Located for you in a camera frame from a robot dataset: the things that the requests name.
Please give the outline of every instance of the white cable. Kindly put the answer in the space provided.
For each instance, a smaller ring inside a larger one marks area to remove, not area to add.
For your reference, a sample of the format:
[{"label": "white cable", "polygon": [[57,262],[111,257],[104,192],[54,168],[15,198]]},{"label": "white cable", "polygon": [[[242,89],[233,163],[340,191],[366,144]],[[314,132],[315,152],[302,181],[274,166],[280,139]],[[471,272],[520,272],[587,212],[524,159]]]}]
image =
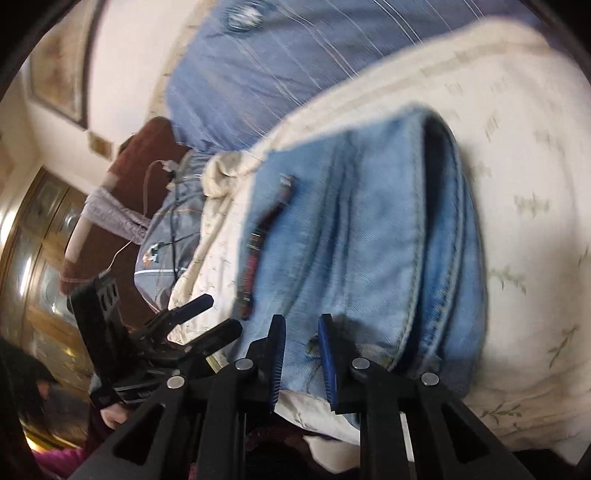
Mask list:
[{"label": "white cable", "polygon": [[[148,213],[148,181],[150,179],[150,172],[152,171],[152,167],[157,163],[161,163],[163,166],[166,166],[166,162],[164,160],[154,160],[150,165],[148,165],[148,168],[146,169],[146,174],[144,175],[144,189],[143,189],[143,197],[142,197],[143,202],[144,202],[144,211],[142,212],[143,216],[146,216],[146,214]],[[117,258],[117,255],[119,255],[123,250],[125,250],[128,246],[130,246],[131,242],[133,242],[137,236],[138,235],[136,233],[134,235],[134,237],[129,242],[127,242],[124,246],[122,246],[120,249],[118,249],[115,252],[115,255],[113,255],[113,260],[111,260],[111,264],[109,264],[109,267],[107,267],[106,270],[102,271],[100,273],[100,275],[105,275],[111,271],[111,268],[113,267],[113,264],[115,263],[115,259]]]}]

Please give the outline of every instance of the hand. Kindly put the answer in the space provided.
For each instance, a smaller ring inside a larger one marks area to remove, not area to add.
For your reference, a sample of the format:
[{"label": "hand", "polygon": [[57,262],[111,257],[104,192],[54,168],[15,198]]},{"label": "hand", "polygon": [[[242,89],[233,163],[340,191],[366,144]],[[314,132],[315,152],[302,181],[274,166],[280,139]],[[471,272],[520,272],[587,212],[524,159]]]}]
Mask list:
[{"label": "hand", "polygon": [[113,430],[116,430],[131,415],[131,410],[122,403],[114,403],[110,407],[103,408],[100,411],[100,417],[105,424]]},{"label": "hand", "polygon": [[37,380],[37,389],[39,390],[39,395],[41,395],[43,400],[47,400],[49,398],[51,385],[47,380]]}]

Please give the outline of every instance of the dark hair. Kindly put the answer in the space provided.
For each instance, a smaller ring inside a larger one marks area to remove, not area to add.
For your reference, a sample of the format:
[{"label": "dark hair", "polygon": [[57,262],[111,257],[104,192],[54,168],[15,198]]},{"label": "dark hair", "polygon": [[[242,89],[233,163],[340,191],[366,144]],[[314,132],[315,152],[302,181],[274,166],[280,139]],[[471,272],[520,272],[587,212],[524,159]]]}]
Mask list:
[{"label": "dark hair", "polygon": [[39,360],[3,338],[0,338],[0,355],[8,373],[8,383],[18,416],[25,424],[37,430],[47,430],[43,399],[37,382],[55,383],[56,379]]}]

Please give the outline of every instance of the folded denim jeans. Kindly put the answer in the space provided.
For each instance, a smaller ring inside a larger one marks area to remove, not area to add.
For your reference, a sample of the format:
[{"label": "folded denim jeans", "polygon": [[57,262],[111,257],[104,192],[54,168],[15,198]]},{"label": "folded denim jeans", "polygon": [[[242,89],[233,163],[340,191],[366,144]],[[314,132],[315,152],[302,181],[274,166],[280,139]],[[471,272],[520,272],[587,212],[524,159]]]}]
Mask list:
[{"label": "folded denim jeans", "polygon": [[438,373],[467,394],[485,332],[485,279],[469,187],[443,120],[413,105],[270,154],[252,190],[239,271],[283,175],[295,191],[260,252],[254,309],[228,360],[282,314],[281,388],[324,398],[317,322],[330,313],[363,356],[411,377]]}]

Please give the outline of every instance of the glass cabinet door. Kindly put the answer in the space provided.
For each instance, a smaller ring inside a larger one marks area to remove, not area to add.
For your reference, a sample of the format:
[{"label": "glass cabinet door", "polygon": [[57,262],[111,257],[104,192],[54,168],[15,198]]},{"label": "glass cabinet door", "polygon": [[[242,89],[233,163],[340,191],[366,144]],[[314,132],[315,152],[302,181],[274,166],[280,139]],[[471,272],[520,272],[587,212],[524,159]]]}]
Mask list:
[{"label": "glass cabinet door", "polygon": [[23,227],[43,237],[66,192],[67,185],[58,179],[50,178],[41,183],[27,207]]},{"label": "glass cabinet door", "polygon": [[60,320],[78,328],[76,319],[68,311],[67,297],[59,292],[60,272],[49,262],[44,261],[41,266],[41,278],[37,287],[36,301],[45,312],[55,315]]},{"label": "glass cabinet door", "polygon": [[33,329],[29,351],[49,369],[56,380],[77,390],[87,391],[93,372],[87,355],[81,355],[37,329]]},{"label": "glass cabinet door", "polygon": [[78,223],[85,197],[76,190],[69,190],[49,227],[47,240],[64,252]]},{"label": "glass cabinet door", "polygon": [[6,340],[20,345],[27,292],[41,241],[19,232],[15,242],[0,293],[0,330]]}]

